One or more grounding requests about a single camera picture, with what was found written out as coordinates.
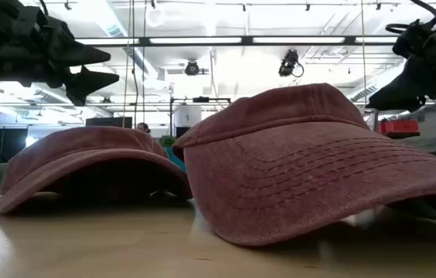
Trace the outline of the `white cabinet box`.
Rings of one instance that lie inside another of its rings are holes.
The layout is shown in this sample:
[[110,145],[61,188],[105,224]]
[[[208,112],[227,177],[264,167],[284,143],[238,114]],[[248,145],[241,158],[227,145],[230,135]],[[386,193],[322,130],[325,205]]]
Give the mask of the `white cabinet box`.
[[176,127],[193,127],[202,120],[202,107],[181,105],[174,110],[173,117]]

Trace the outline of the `black computer monitor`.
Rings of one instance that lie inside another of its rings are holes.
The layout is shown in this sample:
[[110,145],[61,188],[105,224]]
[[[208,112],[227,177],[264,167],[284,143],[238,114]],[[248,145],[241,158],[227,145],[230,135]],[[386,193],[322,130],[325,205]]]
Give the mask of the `black computer monitor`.
[[133,123],[131,117],[95,117],[86,119],[85,126],[132,128]]

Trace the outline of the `black metal frame stand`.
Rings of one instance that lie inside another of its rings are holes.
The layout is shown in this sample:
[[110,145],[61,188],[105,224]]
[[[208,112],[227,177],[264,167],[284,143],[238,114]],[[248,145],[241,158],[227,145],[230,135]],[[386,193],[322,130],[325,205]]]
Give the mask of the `black metal frame stand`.
[[219,107],[224,109],[232,103],[230,98],[216,98],[216,97],[193,97],[193,98],[174,98],[171,97],[169,101],[169,134],[172,136],[179,137],[185,130],[190,127],[176,127],[174,124],[173,113],[174,110],[181,105],[193,105],[202,107],[202,119],[203,110],[206,107],[212,107],[212,112],[217,112]]

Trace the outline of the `faded red baseball cap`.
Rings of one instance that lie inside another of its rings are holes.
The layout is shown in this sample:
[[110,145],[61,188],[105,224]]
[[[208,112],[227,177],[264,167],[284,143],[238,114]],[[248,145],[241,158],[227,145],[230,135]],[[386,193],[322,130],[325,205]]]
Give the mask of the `faded red baseball cap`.
[[57,131],[8,162],[0,188],[0,214],[39,193],[78,204],[135,203],[155,193],[189,200],[186,173],[149,134],[122,127]]
[[240,98],[173,145],[210,229],[238,246],[297,238],[436,196],[436,156],[372,131],[327,83]]

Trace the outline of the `blue plastic bin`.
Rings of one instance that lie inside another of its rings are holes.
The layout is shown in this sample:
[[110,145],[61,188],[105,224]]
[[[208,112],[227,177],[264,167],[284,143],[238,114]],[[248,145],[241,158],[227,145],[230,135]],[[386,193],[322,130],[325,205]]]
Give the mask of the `blue plastic bin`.
[[185,166],[185,163],[184,163],[180,158],[178,158],[178,157],[173,153],[172,148],[171,148],[171,147],[166,147],[166,148],[165,148],[165,151],[166,151],[166,153],[167,153],[168,156],[169,156],[169,160],[170,160],[172,163],[176,164],[176,165],[177,165],[179,168],[181,168],[184,172],[186,172],[186,166]]

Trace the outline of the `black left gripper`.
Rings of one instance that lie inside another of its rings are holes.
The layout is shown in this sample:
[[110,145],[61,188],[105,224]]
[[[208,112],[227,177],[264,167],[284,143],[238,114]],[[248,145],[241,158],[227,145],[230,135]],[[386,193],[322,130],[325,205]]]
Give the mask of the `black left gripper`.
[[0,0],[0,81],[16,81],[25,87],[65,85],[67,98],[75,107],[83,107],[90,94],[120,77],[85,66],[71,73],[70,67],[110,59],[110,53],[73,40],[67,24],[49,16],[44,8]]

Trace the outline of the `red storage box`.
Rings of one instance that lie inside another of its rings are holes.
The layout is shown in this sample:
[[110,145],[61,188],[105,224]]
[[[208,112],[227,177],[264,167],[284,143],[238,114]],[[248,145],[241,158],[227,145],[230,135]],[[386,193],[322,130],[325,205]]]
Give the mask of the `red storage box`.
[[416,120],[382,120],[379,132],[392,139],[403,139],[419,136],[420,130]]

